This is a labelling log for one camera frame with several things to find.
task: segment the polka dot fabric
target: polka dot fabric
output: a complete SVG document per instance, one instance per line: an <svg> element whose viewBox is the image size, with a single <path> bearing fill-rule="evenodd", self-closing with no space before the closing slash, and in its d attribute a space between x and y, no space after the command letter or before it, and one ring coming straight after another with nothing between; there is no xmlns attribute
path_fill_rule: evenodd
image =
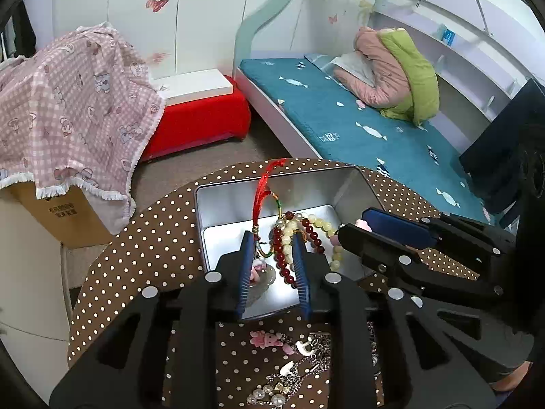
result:
<svg viewBox="0 0 545 409"><path fill-rule="evenodd" d="M158 199L129 226L115 236L106 250L88 271L74 308L70 327L68 362L72 366L85 349L110 322L147 285L169 291L189 285L203 274L201 249L198 243L194 190L203 184L220 183L261 176L268 161L238 163L180 187ZM304 172L307 170L348 166L344 163L290 158L284 167L272 173ZM404 185L367 168L363 175L385 210L418 220L424 216L439 216L439 211ZM420 252L423 262L431 269L450 275L476 279L477 275L458 262L435 250ZM386 291L387 280L374 274L360 281L360 286L377 292ZM250 345L250 331L273 330L283 332L294 341L310 332L327 330L303 321L296 311L264 319L261 322L219 324L217 326L216 384L220 407L236 408L246 405L246 397L255 387L266 384L266 375L287 363L281 349L254 349ZM175 343L173 327L171 347ZM290 359L299 358L294 354ZM172 380L172 362L167 361L163 404L168 405ZM307 378L297 396L285 407L327 407L329 373ZM382 404L382 383L377 380L377 404Z"/></svg>

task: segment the red string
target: red string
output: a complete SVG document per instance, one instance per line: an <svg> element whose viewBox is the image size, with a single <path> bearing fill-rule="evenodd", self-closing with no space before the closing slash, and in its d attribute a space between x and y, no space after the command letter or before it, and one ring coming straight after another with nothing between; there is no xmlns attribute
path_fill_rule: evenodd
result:
<svg viewBox="0 0 545 409"><path fill-rule="evenodd" d="M253 225L257 226L257 219L260 217L261 205L263 200L271 194L271 191L267 189L267 182L269 181L270 172L277 166L283 166L285 164L286 158L281 158L280 160L275 160L269 163L265 172L261 176L260 182L257 184L257 189L255 190L255 197L253 199Z"/></svg>

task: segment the teal mattress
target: teal mattress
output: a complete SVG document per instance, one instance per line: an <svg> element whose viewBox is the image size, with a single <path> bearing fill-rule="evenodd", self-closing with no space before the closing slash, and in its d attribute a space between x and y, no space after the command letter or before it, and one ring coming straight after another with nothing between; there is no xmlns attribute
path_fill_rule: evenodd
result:
<svg viewBox="0 0 545 409"><path fill-rule="evenodd" d="M468 189L459 153L429 122L418 128L361 108L352 93L306 59L243 60L240 69L322 158L375 169L440 211L489 222L481 200ZM407 216L420 207L409 204Z"/></svg>

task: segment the silver necklace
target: silver necklace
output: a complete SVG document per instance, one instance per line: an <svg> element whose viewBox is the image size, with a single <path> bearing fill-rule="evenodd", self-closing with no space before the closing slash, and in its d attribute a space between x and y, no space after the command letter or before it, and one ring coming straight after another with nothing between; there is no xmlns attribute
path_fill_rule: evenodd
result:
<svg viewBox="0 0 545 409"><path fill-rule="evenodd" d="M258 386L252 394L248 395L246 402L249 405L281 406L295 395L301 388L306 377L326 371L331 366L331 335L327 332L311 332L307 342L296 343L298 351L303 358L296 363L290 361L280 369L280 373L266 377L269 384ZM309 371L299 374L298 366L309 362Z"/></svg>

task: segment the white pillow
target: white pillow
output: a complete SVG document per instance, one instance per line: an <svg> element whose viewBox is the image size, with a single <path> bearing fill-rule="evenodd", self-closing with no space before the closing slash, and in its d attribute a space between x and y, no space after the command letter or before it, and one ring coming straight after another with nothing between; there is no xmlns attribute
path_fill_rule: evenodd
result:
<svg viewBox="0 0 545 409"><path fill-rule="evenodd" d="M354 77L362 80L372 88L375 87L372 61L360 51L355 50L348 54L342 54L340 57L332 60L331 63L351 73Z"/></svg>

